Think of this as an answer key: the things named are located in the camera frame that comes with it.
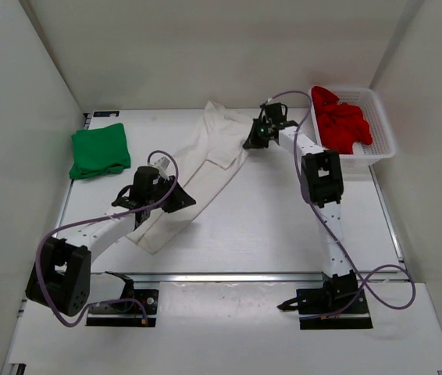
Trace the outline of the white t-shirt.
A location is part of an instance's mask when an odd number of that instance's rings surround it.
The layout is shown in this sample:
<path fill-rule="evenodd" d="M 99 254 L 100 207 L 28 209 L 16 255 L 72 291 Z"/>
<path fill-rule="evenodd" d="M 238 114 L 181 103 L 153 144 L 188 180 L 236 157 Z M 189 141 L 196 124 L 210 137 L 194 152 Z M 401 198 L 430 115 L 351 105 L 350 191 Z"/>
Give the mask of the white t-shirt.
<path fill-rule="evenodd" d="M 243 166 L 248 157 L 243 143 L 251 125 L 250 117 L 209 101 L 195 129 L 173 153 L 179 185 L 196 204 L 170 214 L 153 211 L 127 239 L 155 254 L 188 227 Z"/>

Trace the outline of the red t-shirt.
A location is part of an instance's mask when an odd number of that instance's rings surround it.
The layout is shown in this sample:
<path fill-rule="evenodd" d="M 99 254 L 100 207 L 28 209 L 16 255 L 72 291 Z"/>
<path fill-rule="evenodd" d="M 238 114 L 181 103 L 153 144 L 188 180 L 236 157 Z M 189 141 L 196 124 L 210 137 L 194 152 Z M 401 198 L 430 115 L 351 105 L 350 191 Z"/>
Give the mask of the red t-shirt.
<path fill-rule="evenodd" d="M 324 87 L 314 86 L 311 93 L 324 147 L 351 155 L 354 143 L 373 143 L 369 123 L 358 106 L 340 103 L 339 97 Z"/>

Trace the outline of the green t-shirt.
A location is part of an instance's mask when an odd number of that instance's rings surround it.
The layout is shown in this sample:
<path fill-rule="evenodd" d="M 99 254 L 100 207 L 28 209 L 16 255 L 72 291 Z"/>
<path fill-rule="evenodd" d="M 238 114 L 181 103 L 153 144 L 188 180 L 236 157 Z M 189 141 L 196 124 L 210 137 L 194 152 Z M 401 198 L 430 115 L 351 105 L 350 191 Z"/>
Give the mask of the green t-shirt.
<path fill-rule="evenodd" d="M 93 130 L 78 130 L 71 137 L 72 180 L 119 174 L 131 167 L 127 137 L 122 123 Z"/>

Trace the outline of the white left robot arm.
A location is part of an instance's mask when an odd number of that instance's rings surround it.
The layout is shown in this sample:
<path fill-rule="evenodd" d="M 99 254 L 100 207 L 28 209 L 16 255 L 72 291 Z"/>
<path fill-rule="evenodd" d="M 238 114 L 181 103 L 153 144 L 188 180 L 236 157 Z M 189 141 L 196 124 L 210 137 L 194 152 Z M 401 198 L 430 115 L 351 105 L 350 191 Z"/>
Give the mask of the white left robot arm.
<path fill-rule="evenodd" d="M 65 238 L 50 235 L 46 239 L 27 282 L 27 299 L 75 316 L 89 299 L 94 260 L 146 223 L 152 210 L 174 213 L 195 204 L 164 166 L 155 163 L 138 167 L 133 183 L 119 191 L 102 220 L 85 221 L 76 233 Z"/>

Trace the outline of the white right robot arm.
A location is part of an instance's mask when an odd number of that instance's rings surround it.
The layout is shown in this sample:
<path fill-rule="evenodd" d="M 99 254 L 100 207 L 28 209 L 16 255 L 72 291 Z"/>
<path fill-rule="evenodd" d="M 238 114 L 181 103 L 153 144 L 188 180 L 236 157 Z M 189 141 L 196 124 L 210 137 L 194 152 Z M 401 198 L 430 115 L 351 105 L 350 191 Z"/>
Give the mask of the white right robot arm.
<path fill-rule="evenodd" d="M 301 196 L 309 204 L 319 223 L 323 244 L 323 285 L 282 302 L 283 312 L 312 307 L 324 313 L 338 313 L 358 291 L 356 272 L 341 247 L 343 238 L 340 202 L 344 182 L 337 152 L 317 145 L 287 119 L 288 108 L 281 103 L 263 103 L 253 119 L 245 149 L 267 148 L 275 142 L 294 157 Z"/>

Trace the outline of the dark table label sticker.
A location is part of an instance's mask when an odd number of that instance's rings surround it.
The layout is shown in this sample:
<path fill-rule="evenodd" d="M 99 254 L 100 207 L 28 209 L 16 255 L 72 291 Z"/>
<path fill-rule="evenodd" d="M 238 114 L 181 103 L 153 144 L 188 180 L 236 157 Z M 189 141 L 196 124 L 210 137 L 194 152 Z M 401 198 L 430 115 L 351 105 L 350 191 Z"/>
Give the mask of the dark table label sticker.
<path fill-rule="evenodd" d="M 119 111 L 94 111 L 92 116 L 94 118 L 118 117 Z"/>

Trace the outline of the white plastic laundry basket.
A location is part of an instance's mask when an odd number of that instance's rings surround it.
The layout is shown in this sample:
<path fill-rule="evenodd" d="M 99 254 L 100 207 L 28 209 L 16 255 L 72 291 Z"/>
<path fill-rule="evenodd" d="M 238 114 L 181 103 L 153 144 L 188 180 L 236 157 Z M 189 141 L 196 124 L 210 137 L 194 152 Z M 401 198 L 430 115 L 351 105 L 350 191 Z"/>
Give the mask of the white plastic laundry basket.
<path fill-rule="evenodd" d="M 353 153 L 351 155 L 339 153 L 340 162 L 343 168 L 350 170 L 359 169 L 371 166 L 382 159 L 388 159 L 394 156 L 394 136 L 382 103 L 373 90 L 364 87 L 341 86 L 329 86 L 323 88 L 326 88 L 338 96 L 340 103 L 358 106 L 362 110 L 363 116 L 370 126 L 373 143 L 370 146 L 354 143 Z M 324 147 L 319 136 L 313 100 L 311 116 L 316 143 Z"/>

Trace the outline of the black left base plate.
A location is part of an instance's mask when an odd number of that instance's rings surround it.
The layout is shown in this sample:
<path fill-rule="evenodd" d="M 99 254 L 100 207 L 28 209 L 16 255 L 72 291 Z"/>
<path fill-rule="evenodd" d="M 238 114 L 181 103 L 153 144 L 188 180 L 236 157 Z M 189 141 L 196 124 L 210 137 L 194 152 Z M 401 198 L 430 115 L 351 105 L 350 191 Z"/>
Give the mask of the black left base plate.
<path fill-rule="evenodd" d="M 157 322 L 159 307 L 158 284 L 134 286 L 134 298 L 144 307 L 146 319 L 139 305 L 122 302 L 91 307 L 86 315 L 87 327 L 152 328 Z"/>

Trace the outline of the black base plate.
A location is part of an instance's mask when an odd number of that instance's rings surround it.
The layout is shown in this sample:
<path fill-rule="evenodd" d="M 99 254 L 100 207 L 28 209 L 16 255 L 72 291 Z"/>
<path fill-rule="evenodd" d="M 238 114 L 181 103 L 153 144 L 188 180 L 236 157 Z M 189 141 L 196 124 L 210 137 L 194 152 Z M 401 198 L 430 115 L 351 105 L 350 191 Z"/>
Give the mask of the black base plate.
<path fill-rule="evenodd" d="M 158 284 L 134 286 L 134 298 L 144 307 L 146 319 L 139 305 L 122 302 L 91 307 L 86 315 L 87 327 L 152 328 L 157 322 L 159 307 Z"/>
<path fill-rule="evenodd" d="M 298 312 L 301 330 L 373 329 L 364 291 L 341 294 L 324 287 L 297 289 L 296 296 L 277 306 L 281 312 Z"/>

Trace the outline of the aluminium rail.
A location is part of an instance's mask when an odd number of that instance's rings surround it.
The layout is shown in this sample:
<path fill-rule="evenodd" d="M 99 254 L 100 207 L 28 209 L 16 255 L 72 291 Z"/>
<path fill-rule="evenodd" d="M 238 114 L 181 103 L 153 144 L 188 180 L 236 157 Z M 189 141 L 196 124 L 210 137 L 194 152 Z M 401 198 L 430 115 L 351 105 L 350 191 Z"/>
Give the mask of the aluminium rail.
<path fill-rule="evenodd" d="M 321 282 L 321 273 L 125 273 L 135 282 L 176 283 L 286 283 Z"/>

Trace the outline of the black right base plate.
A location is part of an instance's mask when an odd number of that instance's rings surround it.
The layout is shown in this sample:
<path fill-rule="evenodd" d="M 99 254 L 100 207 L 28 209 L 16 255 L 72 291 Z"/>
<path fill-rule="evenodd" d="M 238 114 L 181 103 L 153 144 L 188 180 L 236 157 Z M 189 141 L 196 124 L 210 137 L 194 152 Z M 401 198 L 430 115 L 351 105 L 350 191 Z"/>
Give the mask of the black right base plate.
<path fill-rule="evenodd" d="M 364 291 L 341 294 L 324 287 L 297 289 L 296 296 L 277 306 L 281 312 L 298 312 L 301 330 L 373 329 Z"/>

